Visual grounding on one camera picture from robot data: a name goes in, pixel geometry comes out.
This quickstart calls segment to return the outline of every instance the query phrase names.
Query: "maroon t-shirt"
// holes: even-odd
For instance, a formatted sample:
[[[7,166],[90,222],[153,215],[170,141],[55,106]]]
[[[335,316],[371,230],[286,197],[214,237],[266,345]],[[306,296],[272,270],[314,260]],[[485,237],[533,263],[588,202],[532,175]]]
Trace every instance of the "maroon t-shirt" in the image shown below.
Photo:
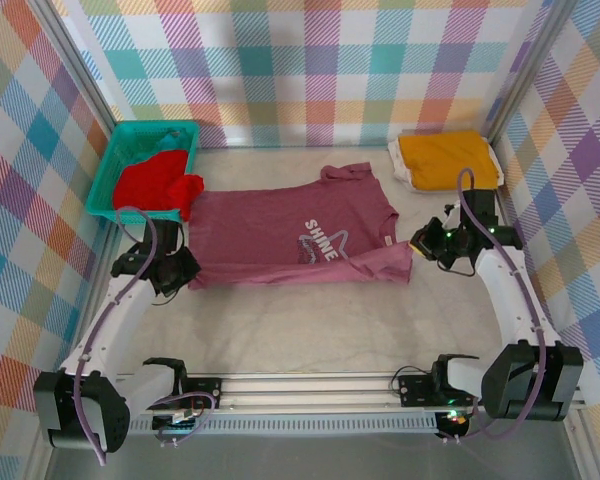
[[[369,163],[326,166],[319,180],[300,187],[207,191],[189,221],[189,247],[202,267],[197,283],[206,284],[214,269],[236,283],[232,269],[245,280],[244,271],[266,273],[267,266],[350,260],[396,243],[397,218]]]

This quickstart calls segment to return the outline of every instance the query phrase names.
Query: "yellow folded cloth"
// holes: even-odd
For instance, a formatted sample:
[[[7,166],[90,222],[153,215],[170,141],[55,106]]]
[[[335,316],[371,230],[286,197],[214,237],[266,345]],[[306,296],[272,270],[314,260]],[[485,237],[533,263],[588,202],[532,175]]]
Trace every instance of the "yellow folded cloth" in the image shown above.
[[[489,145],[478,132],[399,137],[398,144],[416,190],[454,190],[458,174],[466,167],[473,170],[476,188],[498,187],[498,170],[489,155]],[[469,188],[468,175],[462,185]]]

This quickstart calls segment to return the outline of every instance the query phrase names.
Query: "teal basket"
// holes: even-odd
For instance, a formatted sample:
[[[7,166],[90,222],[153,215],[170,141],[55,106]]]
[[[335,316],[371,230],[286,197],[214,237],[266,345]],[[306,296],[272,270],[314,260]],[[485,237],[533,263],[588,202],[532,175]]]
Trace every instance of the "teal basket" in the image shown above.
[[[122,170],[129,165],[147,160],[150,156],[159,153],[156,144],[167,134],[184,131],[191,139],[187,142],[186,150],[189,159],[185,173],[193,172],[193,162],[196,157],[198,144],[198,124],[187,121],[133,121],[121,122],[113,130],[111,140],[104,153],[98,173],[91,186],[87,198],[87,212],[91,215],[106,217],[116,221],[116,212],[113,209],[113,190],[120,179]],[[174,220],[182,222],[180,210],[155,210],[145,212],[150,218],[157,220]],[[142,224],[145,222],[137,213],[122,212],[120,220],[124,224]]]

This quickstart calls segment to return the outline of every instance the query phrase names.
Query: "checkered fabric backdrop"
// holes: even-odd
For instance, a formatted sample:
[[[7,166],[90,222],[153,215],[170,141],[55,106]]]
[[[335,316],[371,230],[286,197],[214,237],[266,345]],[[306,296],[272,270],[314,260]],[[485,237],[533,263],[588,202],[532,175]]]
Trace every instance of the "checkered fabric backdrop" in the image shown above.
[[[514,61],[537,1],[54,1],[118,119],[193,118],[202,147],[479,129],[544,18]]]
[[[106,142],[26,0],[0,1],[0,480],[22,473],[33,382],[88,292],[104,227],[83,204]]]
[[[586,366],[600,439],[600,0],[581,0],[497,145],[547,313]]]

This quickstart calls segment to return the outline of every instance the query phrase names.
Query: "pink t-shirt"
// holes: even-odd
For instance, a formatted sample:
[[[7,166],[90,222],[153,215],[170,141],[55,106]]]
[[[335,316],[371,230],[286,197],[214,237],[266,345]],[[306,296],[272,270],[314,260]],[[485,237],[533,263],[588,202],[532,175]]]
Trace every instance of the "pink t-shirt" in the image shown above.
[[[397,218],[369,163],[324,167],[300,187],[207,191],[191,209],[189,247],[202,267],[191,286],[373,280],[385,267],[395,277],[387,279],[408,281],[411,250],[394,245]],[[358,258],[378,249],[390,265],[384,253]],[[361,274],[365,258],[371,268]]]

